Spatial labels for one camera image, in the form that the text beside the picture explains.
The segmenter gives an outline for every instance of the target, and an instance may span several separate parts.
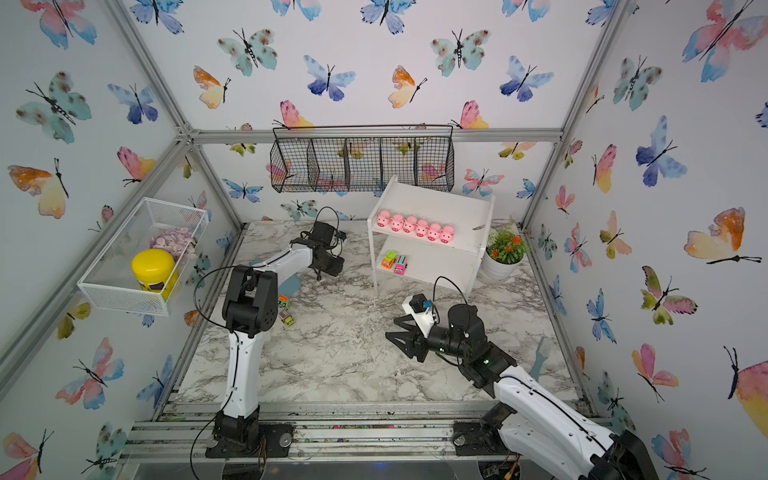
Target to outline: pink butterfly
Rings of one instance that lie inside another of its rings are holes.
[[[107,401],[104,397],[104,387],[107,386],[105,382],[123,376],[123,359],[110,362],[112,352],[109,338],[104,338],[96,349],[91,368],[85,366],[82,360],[80,361],[82,366],[73,367],[85,371],[87,375],[65,385],[63,389],[58,391],[56,398],[74,405],[82,396],[83,406],[86,409],[95,410],[104,405],[104,402]]]

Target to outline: potted plant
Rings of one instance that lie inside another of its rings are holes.
[[[514,224],[501,230],[491,230],[482,259],[482,269],[491,280],[504,280],[515,271],[530,246],[516,232]]]

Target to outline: yellow lid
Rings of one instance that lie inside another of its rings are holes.
[[[168,280],[175,264],[170,253],[158,248],[150,248],[134,257],[131,261],[131,269],[140,282],[151,285]]]

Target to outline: orange butterfly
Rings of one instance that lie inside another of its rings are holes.
[[[53,218],[64,216],[65,196],[69,198],[69,192],[61,182],[61,174],[58,171],[58,159],[54,158],[54,167],[56,168],[56,179],[45,170],[37,168],[19,167],[11,165],[8,167],[11,180],[22,192],[29,192],[30,195],[40,195],[38,202],[38,212],[41,215],[50,215]]]

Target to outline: white mesh basket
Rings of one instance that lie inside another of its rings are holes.
[[[165,230],[188,228],[199,242],[207,226],[205,210],[145,197],[88,267],[78,287],[92,306],[166,316],[167,301],[163,300],[162,293],[141,289],[131,270],[131,261],[137,253],[150,248],[152,238]],[[174,272],[179,273],[177,285],[187,263],[188,259],[182,255],[174,265]]]

